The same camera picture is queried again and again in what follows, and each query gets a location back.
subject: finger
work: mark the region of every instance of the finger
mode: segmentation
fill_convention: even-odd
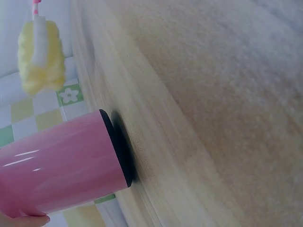
[[[0,227],[11,227],[14,221],[12,218],[0,213]]]
[[[48,216],[42,217],[21,217],[16,219],[20,227],[41,227],[46,225],[50,218]]]

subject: light wood grain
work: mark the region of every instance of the light wood grain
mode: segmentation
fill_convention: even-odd
[[[118,111],[130,227],[303,225],[303,2],[73,0],[91,110]]]

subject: black base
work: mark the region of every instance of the black base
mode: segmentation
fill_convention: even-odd
[[[134,179],[133,166],[131,151],[129,145],[127,144],[127,139],[122,135],[121,130],[115,130],[112,122],[109,119],[108,114],[104,110],[100,110],[101,116],[107,128],[107,132],[112,141],[113,147],[115,149],[116,155],[118,157],[120,166],[122,168],[127,187],[132,185]]]

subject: white flower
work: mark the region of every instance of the white flower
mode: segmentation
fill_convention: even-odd
[[[79,94],[78,90],[71,90],[69,87],[65,89],[64,92],[61,92],[59,95],[63,98],[64,103],[69,103],[70,101],[77,102],[77,94]]]

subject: pink cup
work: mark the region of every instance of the pink cup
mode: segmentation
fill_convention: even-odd
[[[0,212],[42,216],[132,183],[108,115],[100,110],[0,149]]]

